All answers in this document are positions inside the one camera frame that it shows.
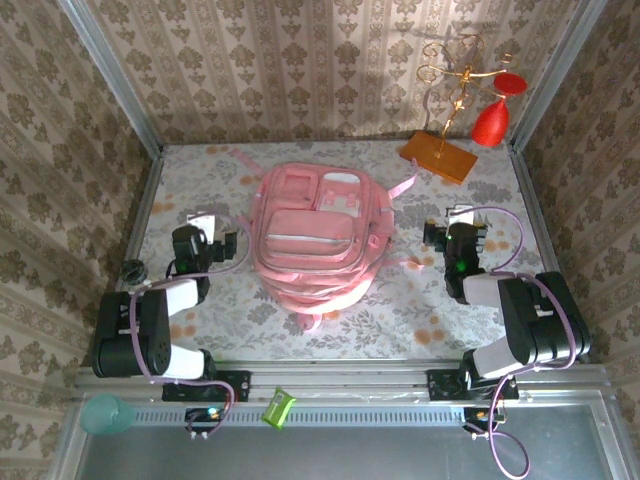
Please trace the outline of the pink backpack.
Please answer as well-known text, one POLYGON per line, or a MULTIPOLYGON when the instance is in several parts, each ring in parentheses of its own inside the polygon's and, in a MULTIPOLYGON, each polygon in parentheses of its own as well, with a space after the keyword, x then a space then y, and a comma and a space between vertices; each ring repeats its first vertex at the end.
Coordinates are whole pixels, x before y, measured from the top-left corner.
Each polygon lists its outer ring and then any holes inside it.
POLYGON ((312 332, 324 314, 356 304, 387 264, 392 202, 416 179, 385 188, 359 170, 300 162, 265 170, 238 149, 231 154, 261 178, 248 218, 253 267, 312 332))

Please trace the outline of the small bottle black cap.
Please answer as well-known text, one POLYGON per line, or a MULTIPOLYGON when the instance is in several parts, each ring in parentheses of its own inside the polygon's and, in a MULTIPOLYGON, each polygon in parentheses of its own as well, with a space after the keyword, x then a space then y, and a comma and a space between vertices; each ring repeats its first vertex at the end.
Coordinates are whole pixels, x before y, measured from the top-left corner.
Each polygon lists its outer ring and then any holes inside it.
POLYGON ((136 286, 142 284, 148 276, 148 268, 140 259, 128 259, 122 263, 120 279, 124 285, 136 286))

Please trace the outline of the floral table cloth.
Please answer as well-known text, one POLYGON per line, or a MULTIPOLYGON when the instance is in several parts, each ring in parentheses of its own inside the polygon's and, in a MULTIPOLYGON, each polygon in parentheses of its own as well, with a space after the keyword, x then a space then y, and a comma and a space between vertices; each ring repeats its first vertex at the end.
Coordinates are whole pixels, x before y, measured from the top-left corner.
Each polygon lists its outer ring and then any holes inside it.
POLYGON ((392 187, 409 177, 414 185, 395 199, 396 230, 386 266, 355 305, 327 313, 319 328, 302 331, 294 315, 262 288, 249 264, 212 279, 203 304, 170 318, 172 341, 204 348, 220 361, 459 359, 504 332, 493 308, 463 306, 444 284, 444 259, 422 241, 425 222, 444 224, 458 204, 478 208, 488 227, 482 267, 544 271, 509 149, 462 147, 478 156, 460 185, 401 158, 398 140, 169 146, 140 259, 151 280, 161 279, 172 256, 172 231, 187 215, 217 212, 237 217, 249 211, 259 175, 236 160, 238 149, 265 170, 287 162, 343 166, 369 173, 392 187))

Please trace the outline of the red cone ornament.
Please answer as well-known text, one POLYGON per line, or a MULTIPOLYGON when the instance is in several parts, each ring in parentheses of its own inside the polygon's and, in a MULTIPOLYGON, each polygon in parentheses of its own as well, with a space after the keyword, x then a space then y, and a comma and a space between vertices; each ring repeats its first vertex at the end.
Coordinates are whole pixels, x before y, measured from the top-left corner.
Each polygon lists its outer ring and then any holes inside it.
POLYGON ((508 125, 509 110, 506 100, 501 98, 482 111, 471 131, 471 138, 478 145, 495 147, 503 140, 508 125))

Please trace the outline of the red disc ornament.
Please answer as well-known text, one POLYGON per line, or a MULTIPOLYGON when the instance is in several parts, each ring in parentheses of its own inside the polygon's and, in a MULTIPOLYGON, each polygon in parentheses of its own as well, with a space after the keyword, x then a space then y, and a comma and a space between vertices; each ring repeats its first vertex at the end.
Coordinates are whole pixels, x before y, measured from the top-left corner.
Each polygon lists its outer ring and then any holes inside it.
POLYGON ((494 87, 502 95, 516 96, 527 90, 528 83, 518 74, 503 72, 495 76, 494 87))

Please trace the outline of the small black controller board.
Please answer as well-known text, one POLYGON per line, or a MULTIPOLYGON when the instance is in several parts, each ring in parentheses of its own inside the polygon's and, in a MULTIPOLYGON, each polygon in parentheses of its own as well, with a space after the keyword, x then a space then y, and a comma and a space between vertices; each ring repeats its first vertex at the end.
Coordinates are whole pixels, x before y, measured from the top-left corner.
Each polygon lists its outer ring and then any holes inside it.
POLYGON ((185 429, 192 439, 208 439, 218 430, 225 416, 226 411, 217 407, 188 409, 185 414, 185 429))
MULTIPOLYGON (((465 407, 463 409, 464 423, 463 429, 470 434, 485 435, 489 430, 489 408, 465 407)), ((506 413, 503 409, 496 407, 493 410, 492 427, 506 422, 506 413)))

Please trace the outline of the small green box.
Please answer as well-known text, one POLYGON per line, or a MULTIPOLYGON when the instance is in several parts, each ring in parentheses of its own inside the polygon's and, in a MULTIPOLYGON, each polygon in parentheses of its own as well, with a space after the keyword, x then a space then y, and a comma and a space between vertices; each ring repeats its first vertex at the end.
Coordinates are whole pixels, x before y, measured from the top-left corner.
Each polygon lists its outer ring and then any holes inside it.
POLYGON ((289 411, 295 403, 295 397, 281 387, 276 387, 274 395, 262 415, 262 421, 277 430, 281 430, 286 422, 289 411))

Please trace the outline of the teal plastic cup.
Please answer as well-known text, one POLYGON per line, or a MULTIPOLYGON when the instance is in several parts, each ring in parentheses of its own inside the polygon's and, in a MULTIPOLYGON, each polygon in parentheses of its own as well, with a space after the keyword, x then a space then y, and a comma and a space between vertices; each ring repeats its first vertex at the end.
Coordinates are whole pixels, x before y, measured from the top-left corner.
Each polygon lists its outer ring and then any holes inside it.
POLYGON ((112 394, 89 399, 81 410, 80 424, 91 435, 119 434, 133 426, 134 407, 112 394))

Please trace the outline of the grey metal sheet panel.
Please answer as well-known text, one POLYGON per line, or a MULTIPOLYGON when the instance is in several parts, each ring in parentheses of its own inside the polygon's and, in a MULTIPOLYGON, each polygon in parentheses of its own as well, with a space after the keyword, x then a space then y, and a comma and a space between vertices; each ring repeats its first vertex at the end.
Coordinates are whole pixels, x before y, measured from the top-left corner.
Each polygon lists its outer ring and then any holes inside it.
POLYGON ((238 408, 208 440, 184 428, 64 433, 47 480, 640 480, 617 418, 589 401, 513 406, 489 442, 458 427, 283 427, 238 408))

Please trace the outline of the aluminium side rail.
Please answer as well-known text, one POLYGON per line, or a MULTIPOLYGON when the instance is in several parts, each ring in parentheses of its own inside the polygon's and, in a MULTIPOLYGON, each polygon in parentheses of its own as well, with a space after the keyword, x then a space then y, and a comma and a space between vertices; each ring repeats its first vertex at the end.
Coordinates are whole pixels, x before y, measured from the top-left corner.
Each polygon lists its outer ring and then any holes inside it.
POLYGON ((544 271, 517 273, 499 283, 506 339, 515 360, 529 368, 567 369, 591 347, 591 336, 564 277, 527 171, 514 148, 510 157, 544 271))
POLYGON ((138 202, 134 204, 131 209, 129 215, 131 225, 125 230, 125 235, 123 236, 123 239, 126 241, 126 249, 120 258, 121 262, 117 265, 114 280, 110 282, 105 290, 106 293, 136 289, 142 286, 147 280, 136 286, 124 285, 120 279, 120 270, 125 260, 140 259, 144 235, 151 215, 155 194, 161 180, 164 165, 164 150, 165 146, 161 145, 158 153, 152 157, 149 171, 143 178, 144 189, 141 191, 138 202))

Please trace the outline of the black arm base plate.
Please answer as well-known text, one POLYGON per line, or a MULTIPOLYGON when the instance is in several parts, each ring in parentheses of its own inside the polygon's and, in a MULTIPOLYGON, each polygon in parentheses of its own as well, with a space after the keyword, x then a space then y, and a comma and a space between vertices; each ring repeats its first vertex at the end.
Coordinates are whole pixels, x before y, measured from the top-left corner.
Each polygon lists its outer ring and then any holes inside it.
POLYGON ((497 380, 462 380, 455 369, 427 370, 426 380, 432 401, 491 400, 498 386, 497 380))
MULTIPOLYGON (((236 402, 247 402, 251 388, 251 372, 248 370, 218 370, 217 381, 229 384, 235 393, 236 402)), ((166 384, 162 389, 163 402, 223 403, 228 391, 221 386, 190 386, 166 384)))

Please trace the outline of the aluminium front frame rail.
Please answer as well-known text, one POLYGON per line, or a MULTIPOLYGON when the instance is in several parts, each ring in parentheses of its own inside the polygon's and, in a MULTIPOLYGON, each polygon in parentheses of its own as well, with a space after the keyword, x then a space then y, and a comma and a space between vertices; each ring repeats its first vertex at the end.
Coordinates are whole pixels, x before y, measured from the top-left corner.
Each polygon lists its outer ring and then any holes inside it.
MULTIPOLYGON (((220 361, 219 370, 251 374, 250 405, 269 400, 277 387, 303 405, 425 405, 427 373, 458 370, 457 360, 276 360, 220 361)), ((579 398, 613 399, 606 369, 578 364, 568 370, 530 372, 516 377, 524 404, 563 403, 579 398)))

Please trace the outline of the aluminium frame post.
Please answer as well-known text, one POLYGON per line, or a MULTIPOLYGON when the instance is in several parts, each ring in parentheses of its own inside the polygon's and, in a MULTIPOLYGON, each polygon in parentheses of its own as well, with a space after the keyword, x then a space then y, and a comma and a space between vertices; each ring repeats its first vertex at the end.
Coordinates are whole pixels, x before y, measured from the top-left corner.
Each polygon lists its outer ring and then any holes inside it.
POLYGON ((515 125, 509 141, 511 150, 515 152, 524 150, 571 65, 584 46, 607 1, 578 0, 576 10, 527 101, 521 118, 515 125))
POLYGON ((132 82, 111 47, 104 30, 85 0, 58 0, 72 26, 126 114, 152 161, 161 158, 163 142, 136 95, 132 82))

